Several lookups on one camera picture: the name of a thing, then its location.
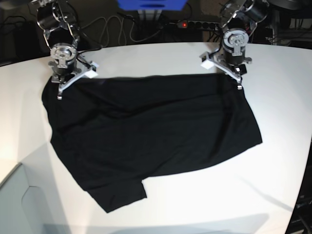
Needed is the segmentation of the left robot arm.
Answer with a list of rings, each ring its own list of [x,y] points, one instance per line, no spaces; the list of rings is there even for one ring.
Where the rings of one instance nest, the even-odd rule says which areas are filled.
[[[220,69],[243,88],[242,76],[252,58],[246,56],[249,39],[257,25],[266,19],[269,3],[266,0],[229,0],[220,10],[218,31],[221,34],[219,47],[213,52],[200,55],[201,66]]]

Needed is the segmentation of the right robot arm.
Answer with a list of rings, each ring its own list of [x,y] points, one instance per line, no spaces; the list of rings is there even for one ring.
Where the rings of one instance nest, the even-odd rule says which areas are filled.
[[[81,40],[78,15],[67,0],[33,0],[37,24],[50,49],[51,82],[58,85],[58,100],[63,92],[81,78],[93,78],[96,66],[78,51]]]

